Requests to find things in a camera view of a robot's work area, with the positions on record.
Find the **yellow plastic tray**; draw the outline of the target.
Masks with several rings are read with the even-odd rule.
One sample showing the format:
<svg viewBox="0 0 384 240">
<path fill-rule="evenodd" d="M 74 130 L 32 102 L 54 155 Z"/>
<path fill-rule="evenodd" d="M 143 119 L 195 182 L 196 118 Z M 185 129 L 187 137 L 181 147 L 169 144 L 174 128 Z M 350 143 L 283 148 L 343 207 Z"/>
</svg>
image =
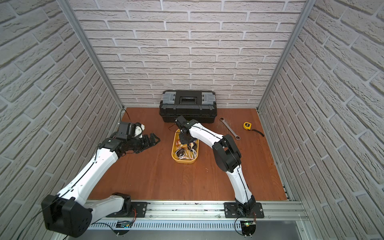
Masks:
<svg viewBox="0 0 384 240">
<path fill-rule="evenodd" d="M 193 164 L 199 155 L 199 140 L 194 140 L 189 144 L 182 144 L 180 140 L 180 130 L 175 132 L 171 156 L 179 164 Z"/>
</svg>

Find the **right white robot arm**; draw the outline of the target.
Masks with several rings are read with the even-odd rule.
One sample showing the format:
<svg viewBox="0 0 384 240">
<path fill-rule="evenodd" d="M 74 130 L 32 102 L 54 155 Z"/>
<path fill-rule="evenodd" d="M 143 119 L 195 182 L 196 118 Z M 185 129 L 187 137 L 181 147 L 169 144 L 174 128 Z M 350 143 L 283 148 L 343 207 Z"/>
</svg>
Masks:
<svg viewBox="0 0 384 240">
<path fill-rule="evenodd" d="M 218 167 L 226 172 L 235 193 L 237 212 L 247 217 L 256 204 L 242 170 L 241 153 L 230 135 L 217 134 L 196 120 L 187 121 L 183 116 L 176 118 L 175 123 L 180 130 L 182 144 L 199 140 L 211 147 Z"/>
</svg>

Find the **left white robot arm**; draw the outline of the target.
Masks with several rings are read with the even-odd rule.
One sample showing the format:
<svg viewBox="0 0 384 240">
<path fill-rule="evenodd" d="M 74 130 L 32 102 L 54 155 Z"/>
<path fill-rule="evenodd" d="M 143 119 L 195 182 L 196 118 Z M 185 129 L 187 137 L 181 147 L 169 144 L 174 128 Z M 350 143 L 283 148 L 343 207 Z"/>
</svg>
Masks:
<svg viewBox="0 0 384 240">
<path fill-rule="evenodd" d="M 97 146 L 95 155 L 80 173 L 56 195 L 46 196 L 42 203 L 45 227 L 73 238 L 81 236 L 91 224 L 107 217 L 135 215 L 129 195 L 114 193 L 110 197 L 87 204 L 94 187 L 107 170 L 126 155 L 138 154 L 160 142 L 155 134 L 139 138 L 107 138 Z"/>
</svg>

